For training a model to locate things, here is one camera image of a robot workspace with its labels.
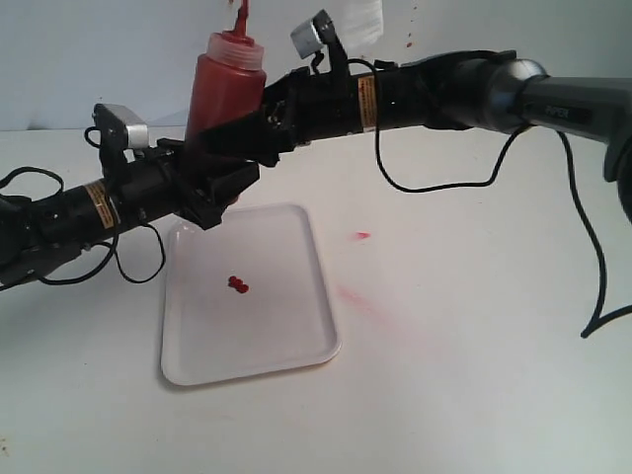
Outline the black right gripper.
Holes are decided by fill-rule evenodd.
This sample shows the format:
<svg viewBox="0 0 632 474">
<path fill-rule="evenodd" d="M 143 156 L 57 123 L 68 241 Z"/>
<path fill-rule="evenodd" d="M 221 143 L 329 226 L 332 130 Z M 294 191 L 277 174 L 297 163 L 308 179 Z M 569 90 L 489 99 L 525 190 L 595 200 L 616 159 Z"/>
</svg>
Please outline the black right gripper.
<svg viewBox="0 0 632 474">
<path fill-rule="evenodd" d="M 207 154 L 275 166 L 297 146 L 363 132 L 350 74 L 335 79 L 295 69 L 265 88 L 262 110 L 199 132 L 195 144 Z"/>
</svg>

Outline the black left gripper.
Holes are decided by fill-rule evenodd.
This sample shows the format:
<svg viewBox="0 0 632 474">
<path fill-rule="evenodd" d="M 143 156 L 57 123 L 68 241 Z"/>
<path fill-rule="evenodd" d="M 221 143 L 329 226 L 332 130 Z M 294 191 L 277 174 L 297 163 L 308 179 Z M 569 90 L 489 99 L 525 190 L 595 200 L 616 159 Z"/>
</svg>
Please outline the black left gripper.
<svg viewBox="0 0 632 474">
<path fill-rule="evenodd" d="M 120 226 L 131 230 L 177 215 L 208 230 L 222 222 L 226 207 L 260 179 L 254 162 L 225 164 L 210 156 L 190 171 L 180 169 L 185 142 L 159 138 L 154 147 L 132 150 L 128 181 L 116 185 Z"/>
</svg>

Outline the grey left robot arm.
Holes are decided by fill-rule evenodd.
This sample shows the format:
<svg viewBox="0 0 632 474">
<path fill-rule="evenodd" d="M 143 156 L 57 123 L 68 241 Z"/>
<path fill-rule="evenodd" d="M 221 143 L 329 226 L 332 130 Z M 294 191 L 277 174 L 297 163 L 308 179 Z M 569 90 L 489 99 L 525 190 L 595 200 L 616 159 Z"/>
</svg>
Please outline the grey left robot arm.
<svg viewBox="0 0 632 474">
<path fill-rule="evenodd" d="M 32 281 L 52 286 L 77 284 L 103 268 L 65 279 L 50 274 L 85 251 L 105 245 L 116 254 L 121 234 L 170 214 L 207 230 L 219 225 L 231 202 L 260 178 L 257 163 L 208 157 L 200 172 L 180 174 L 184 144 L 163 138 L 136 150 L 122 177 L 103 178 L 38 200 L 1 197 L 1 286 Z"/>
</svg>

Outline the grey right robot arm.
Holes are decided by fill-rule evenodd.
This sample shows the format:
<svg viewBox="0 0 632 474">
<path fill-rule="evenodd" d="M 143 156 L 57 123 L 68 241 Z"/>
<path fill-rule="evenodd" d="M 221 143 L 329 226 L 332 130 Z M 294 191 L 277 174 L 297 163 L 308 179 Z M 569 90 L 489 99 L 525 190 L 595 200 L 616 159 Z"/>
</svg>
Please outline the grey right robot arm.
<svg viewBox="0 0 632 474">
<path fill-rule="evenodd" d="M 311 141 L 424 126 L 512 134 L 540 126 L 606 146 L 603 177 L 631 211 L 631 81 L 553 77 L 515 51 L 456 51 L 398 65 L 336 59 L 295 69 L 268 86 L 259 108 L 197 135 L 204 151 L 272 167 Z"/>
</svg>

